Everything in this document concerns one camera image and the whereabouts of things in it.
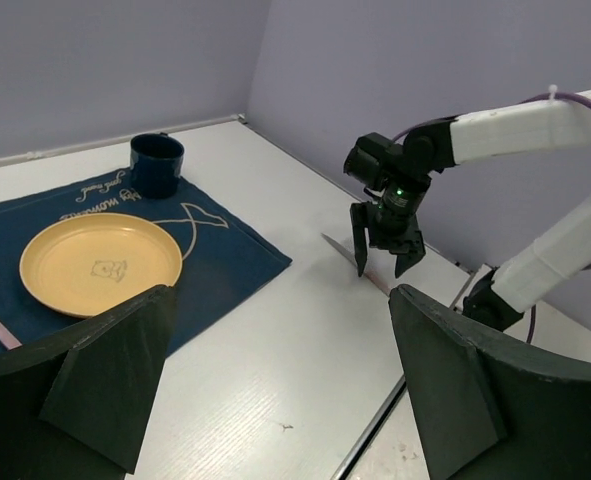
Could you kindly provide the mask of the dark blue cup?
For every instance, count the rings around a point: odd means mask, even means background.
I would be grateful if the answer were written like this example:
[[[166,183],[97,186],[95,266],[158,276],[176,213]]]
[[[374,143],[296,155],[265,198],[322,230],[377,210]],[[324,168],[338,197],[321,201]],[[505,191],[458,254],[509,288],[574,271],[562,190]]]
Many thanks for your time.
[[[172,197],[179,185],[184,146],[167,133],[144,133],[130,140],[130,184],[144,198]]]

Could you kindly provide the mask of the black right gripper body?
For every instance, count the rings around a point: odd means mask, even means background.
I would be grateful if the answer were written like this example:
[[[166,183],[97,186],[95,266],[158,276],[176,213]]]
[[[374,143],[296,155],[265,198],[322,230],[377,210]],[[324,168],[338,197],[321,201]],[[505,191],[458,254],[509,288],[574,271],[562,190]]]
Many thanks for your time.
[[[375,204],[367,245],[398,250],[431,180],[406,163],[403,147],[378,133],[357,139],[344,163],[344,173],[357,180]]]

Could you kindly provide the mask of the dark blue patterned cloth napkin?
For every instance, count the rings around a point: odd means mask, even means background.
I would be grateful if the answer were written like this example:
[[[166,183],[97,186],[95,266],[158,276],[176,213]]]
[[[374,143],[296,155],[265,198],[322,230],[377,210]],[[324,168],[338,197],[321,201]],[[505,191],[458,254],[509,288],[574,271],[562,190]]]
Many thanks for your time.
[[[135,215],[174,237],[185,259],[176,286],[178,313],[169,350],[177,351],[289,267],[291,260],[187,180],[174,196],[142,198],[129,173],[103,175],[0,202],[0,321],[22,343],[76,324],[24,288],[19,260],[28,242],[60,220],[90,213]]]

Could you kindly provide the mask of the tan round plate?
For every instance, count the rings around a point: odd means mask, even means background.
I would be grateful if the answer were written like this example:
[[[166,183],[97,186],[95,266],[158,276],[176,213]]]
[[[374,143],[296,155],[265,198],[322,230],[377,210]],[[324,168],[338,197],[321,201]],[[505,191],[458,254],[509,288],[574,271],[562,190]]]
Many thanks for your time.
[[[44,306],[90,318],[156,285],[174,286],[183,269],[178,243],[140,217],[97,213],[59,221],[24,248],[19,274]]]

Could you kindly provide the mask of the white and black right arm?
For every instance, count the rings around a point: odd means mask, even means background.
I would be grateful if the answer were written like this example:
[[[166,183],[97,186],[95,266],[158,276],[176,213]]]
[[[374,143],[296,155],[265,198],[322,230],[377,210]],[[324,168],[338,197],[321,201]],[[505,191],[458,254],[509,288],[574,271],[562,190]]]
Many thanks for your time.
[[[358,268],[377,248],[402,274],[426,241],[496,263],[464,302],[498,328],[546,299],[591,329],[591,89],[360,137],[344,164]]]

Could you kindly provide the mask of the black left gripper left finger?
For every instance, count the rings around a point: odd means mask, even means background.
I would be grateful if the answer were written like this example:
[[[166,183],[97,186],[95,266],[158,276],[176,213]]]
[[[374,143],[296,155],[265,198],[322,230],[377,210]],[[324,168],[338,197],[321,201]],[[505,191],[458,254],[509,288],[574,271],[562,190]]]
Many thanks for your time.
[[[136,469],[176,320],[155,286],[0,354],[0,479],[123,479]]]

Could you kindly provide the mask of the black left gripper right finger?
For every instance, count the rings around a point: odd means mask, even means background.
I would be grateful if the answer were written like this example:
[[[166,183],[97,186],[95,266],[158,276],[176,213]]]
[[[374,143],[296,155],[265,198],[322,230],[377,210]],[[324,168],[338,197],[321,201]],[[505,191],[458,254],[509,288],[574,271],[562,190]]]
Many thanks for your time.
[[[591,363],[401,285],[389,299],[432,479],[591,479]]]

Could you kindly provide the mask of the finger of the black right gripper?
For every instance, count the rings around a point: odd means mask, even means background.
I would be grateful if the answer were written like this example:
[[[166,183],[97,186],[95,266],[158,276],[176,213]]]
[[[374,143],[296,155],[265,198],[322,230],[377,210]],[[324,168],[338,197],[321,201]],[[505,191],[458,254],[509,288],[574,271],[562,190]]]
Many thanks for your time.
[[[367,236],[374,225],[374,207],[375,204],[371,202],[353,203],[350,206],[354,258],[359,277],[364,274],[367,263]]]
[[[401,277],[405,272],[418,264],[425,256],[425,245],[421,230],[409,228],[402,239],[396,253],[394,275]]]

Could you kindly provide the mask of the knife with pink handle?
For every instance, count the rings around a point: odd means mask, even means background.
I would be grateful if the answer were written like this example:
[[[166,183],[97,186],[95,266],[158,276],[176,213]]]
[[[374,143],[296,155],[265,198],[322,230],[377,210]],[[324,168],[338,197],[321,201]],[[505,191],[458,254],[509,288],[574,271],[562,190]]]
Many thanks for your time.
[[[322,233],[321,237],[332,247],[334,248],[340,255],[342,255],[346,260],[348,260],[354,266],[357,266],[357,262],[354,258],[354,255],[342,244],[340,244],[335,239],[331,238],[329,235]],[[362,278],[368,279],[378,290],[380,290],[386,297],[390,296],[391,289],[388,287],[387,283],[381,279],[376,273],[373,273],[370,270],[365,270],[361,275]]]

